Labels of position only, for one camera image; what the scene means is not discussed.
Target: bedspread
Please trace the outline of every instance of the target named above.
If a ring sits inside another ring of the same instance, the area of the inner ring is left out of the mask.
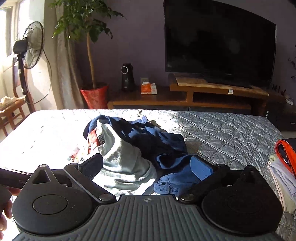
[[[255,166],[277,194],[267,167],[281,133],[267,119],[229,113],[161,110],[47,110],[31,114],[0,144],[1,167],[34,172],[40,164],[63,168],[76,145],[85,141],[83,130],[98,115],[136,120],[146,116],[162,129],[184,136],[189,154],[198,154],[231,169]],[[296,222],[283,214],[277,233],[296,240]]]

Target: wall outlet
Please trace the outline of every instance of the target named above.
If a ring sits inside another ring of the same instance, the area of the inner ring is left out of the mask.
[[[149,78],[141,78],[141,84],[142,84],[143,82],[149,82]]]

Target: hand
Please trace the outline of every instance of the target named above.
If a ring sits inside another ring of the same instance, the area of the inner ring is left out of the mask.
[[[7,188],[7,189],[11,192],[12,195],[18,195],[21,191],[20,189],[17,189],[17,188]],[[5,216],[8,218],[12,218],[11,207],[12,207],[12,202],[9,200],[4,207]],[[1,217],[0,217],[0,240],[2,240],[4,237],[1,231],[5,231],[7,229],[7,221],[5,216],[1,214]]]

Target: red flower pot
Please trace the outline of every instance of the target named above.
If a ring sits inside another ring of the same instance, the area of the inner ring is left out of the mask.
[[[80,90],[90,109],[107,109],[108,85],[94,90]]]

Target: black speaker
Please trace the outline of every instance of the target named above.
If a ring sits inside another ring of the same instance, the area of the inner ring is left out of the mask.
[[[122,73],[122,91],[134,91],[136,86],[133,78],[133,66],[130,63],[123,64],[120,71]]]

